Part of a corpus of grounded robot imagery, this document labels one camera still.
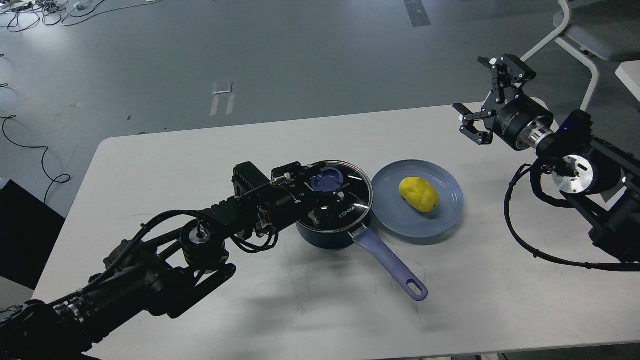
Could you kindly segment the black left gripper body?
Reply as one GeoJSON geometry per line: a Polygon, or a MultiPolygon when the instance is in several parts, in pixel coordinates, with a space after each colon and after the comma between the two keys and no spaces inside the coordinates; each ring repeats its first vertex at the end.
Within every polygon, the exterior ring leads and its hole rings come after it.
{"type": "Polygon", "coordinates": [[[310,182],[320,172],[320,164],[291,162],[270,171],[271,185],[266,195],[270,225],[287,228],[308,217],[317,205],[310,182]]]}

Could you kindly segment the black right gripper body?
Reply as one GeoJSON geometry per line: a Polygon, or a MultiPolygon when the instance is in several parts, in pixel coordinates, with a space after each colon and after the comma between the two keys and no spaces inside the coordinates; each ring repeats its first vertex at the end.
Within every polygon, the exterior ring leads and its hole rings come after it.
{"type": "Polygon", "coordinates": [[[548,109],[528,96],[518,96],[496,110],[495,114],[493,132],[515,151],[531,147],[526,143],[527,137],[523,135],[530,123],[549,127],[554,120],[548,109]]]}

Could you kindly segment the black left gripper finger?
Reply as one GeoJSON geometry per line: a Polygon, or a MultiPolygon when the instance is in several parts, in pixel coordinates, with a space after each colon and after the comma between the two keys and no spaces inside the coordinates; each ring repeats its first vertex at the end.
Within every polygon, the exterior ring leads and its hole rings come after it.
{"type": "Polygon", "coordinates": [[[337,198],[331,202],[318,205],[318,207],[313,208],[313,210],[309,212],[307,216],[308,223],[313,227],[328,227],[329,224],[333,223],[336,212],[338,212],[344,203],[344,199],[337,198]]]}
{"type": "Polygon", "coordinates": [[[350,169],[337,161],[316,162],[300,173],[301,181],[314,192],[334,193],[350,184],[350,169]]]}

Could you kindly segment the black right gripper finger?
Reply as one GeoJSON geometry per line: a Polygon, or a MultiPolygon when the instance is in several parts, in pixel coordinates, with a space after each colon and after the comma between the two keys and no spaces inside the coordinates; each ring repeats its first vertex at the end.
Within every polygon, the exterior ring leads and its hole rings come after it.
{"type": "Polygon", "coordinates": [[[477,145],[491,145],[494,138],[493,122],[496,111],[482,108],[478,112],[472,112],[462,103],[454,103],[453,109],[460,115],[461,125],[459,132],[477,145]]]}
{"type": "Polygon", "coordinates": [[[523,86],[537,76],[528,64],[512,54],[491,59],[480,56],[477,62],[491,71],[491,89],[482,105],[482,111],[497,112],[509,102],[523,96],[523,86]]]}

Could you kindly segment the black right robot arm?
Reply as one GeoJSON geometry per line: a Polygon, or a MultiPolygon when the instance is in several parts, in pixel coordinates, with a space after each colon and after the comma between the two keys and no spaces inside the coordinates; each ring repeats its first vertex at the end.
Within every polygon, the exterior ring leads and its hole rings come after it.
{"type": "Polygon", "coordinates": [[[553,264],[606,272],[638,272],[639,160],[592,134],[592,117],[572,111],[557,130],[554,115],[524,92],[535,71],[519,57],[503,54],[478,57],[490,70],[491,89],[480,111],[453,104],[461,116],[460,132],[477,145],[499,137],[514,151],[534,150],[531,164],[521,165],[503,201],[505,222],[514,239],[535,258],[553,264]],[[576,210],[589,224],[595,248],[615,259],[613,263],[579,262],[544,253],[517,234],[510,203],[519,180],[529,175],[532,193],[554,208],[576,210]]]}

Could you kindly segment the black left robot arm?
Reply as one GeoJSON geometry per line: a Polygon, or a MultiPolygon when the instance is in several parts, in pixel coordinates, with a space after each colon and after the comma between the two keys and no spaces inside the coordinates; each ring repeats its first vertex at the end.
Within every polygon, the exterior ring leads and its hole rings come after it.
{"type": "Polygon", "coordinates": [[[95,344],[141,312],[180,317],[236,273],[226,241],[249,254],[279,233],[345,202],[346,177],[327,161],[291,162],[267,178],[252,162],[233,169],[234,195],[202,210],[167,210],[141,224],[85,287],[1,312],[3,360],[86,360],[95,344]]]}

